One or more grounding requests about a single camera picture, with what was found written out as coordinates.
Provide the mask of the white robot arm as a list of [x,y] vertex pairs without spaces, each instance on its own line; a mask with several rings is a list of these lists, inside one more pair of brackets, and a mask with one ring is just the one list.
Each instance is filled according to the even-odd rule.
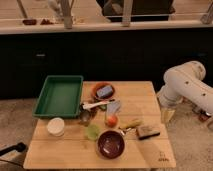
[[176,106],[184,99],[204,111],[202,121],[213,116],[213,87],[203,82],[205,75],[206,69],[199,61],[174,66],[164,73],[164,85],[157,92],[162,123],[169,122]]

